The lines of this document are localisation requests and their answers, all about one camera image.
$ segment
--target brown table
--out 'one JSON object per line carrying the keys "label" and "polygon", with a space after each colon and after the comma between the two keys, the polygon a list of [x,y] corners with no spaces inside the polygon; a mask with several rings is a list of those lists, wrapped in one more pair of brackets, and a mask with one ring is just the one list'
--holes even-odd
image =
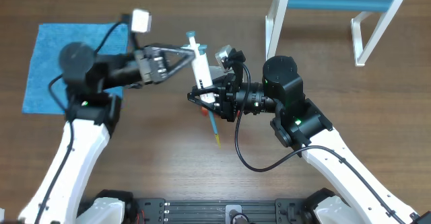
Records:
{"label": "brown table", "polygon": [[[265,62],[265,15],[272,0],[0,0],[0,207],[16,218],[41,183],[59,146],[62,116],[22,114],[38,24],[107,23],[142,7],[153,13],[142,43],[184,44],[195,30],[208,55],[243,50],[252,80]],[[431,209],[431,0],[405,0],[364,68],[354,66],[350,18],[356,13],[289,11],[278,54],[293,56],[305,94],[325,113],[364,165],[417,212]],[[369,38],[378,16],[366,20]],[[210,56],[211,64],[216,60]],[[186,100],[185,69],[162,85],[125,90],[121,120],[99,157],[85,196],[102,189],[138,197],[273,200],[307,197],[328,181],[299,158],[273,171],[247,170],[236,156],[234,124],[209,120]],[[240,146],[264,167],[288,152],[272,115],[245,116]]]}

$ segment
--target blue towel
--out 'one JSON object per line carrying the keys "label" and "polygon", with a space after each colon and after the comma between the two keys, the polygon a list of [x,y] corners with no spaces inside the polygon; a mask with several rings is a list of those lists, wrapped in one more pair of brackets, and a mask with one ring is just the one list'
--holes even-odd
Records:
{"label": "blue towel", "polygon": [[[30,61],[27,88],[22,105],[23,113],[62,114],[63,111],[55,104],[48,92],[48,84],[61,74],[59,53],[71,42],[84,42],[95,49],[113,24],[43,24],[39,25],[36,46]],[[100,54],[125,53],[127,49],[128,29],[119,25],[109,36]],[[66,85],[58,80],[53,91],[63,104],[67,105]],[[106,90],[123,96],[123,89],[116,87]]]}

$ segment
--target yellow pen tip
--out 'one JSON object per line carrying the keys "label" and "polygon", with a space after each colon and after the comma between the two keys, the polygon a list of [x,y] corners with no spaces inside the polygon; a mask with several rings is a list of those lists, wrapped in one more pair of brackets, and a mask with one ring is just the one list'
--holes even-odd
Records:
{"label": "yellow pen tip", "polygon": [[215,139],[217,140],[218,147],[221,149],[222,145],[220,144],[220,138],[218,137],[218,134],[215,134]]}

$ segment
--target wooden table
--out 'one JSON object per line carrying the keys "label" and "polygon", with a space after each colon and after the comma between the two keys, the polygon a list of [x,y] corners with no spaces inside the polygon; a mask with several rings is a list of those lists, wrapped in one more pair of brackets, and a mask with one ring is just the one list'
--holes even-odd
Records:
{"label": "wooden table", "polygon": [[[22,114],[38,24],[108,23],[135,7],[153,13],[142,43],[187,43],[243,50],[253,81],[265,62],[265,15],[271,0],[0,0],[0,207],[18,213],[39,187],[59,146],[62,116]],[[364,68],[354,66],[355,13],[289,11],[278,54],[294,57],[307,97],[325,113],[364,165],[417,212],[431,209],[431,0],[405,0]],[[369,38],[378,16],[366,20]],[[218,119],[218,149],[209,120],[186,94],[191,69],[162,85],[125,90],[121,120],[99,157],[85,196],[102,189],[138,197],[273,200],[307,197],[331,185],[299,158],[267,173],[242,166],[234,124]],[[273,134],[272,115],[247,115],[243,155],[264,167],[290,152]]]}

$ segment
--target blue cap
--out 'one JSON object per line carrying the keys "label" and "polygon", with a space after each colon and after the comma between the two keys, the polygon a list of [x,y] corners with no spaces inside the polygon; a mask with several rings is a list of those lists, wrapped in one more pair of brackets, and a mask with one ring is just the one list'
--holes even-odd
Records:
{"label": "blue cap", "polygon": [[208,45],[199,45],[199,54],[200,55],[204,55],[205,54],[205,50],[207,50]]}
{"label": "blue cap", "polygon": [[187,37],[195,36],[195,34],[196,34],[196,32],[195,32],[195,31],[186,32],[186,36],[187,36]]}

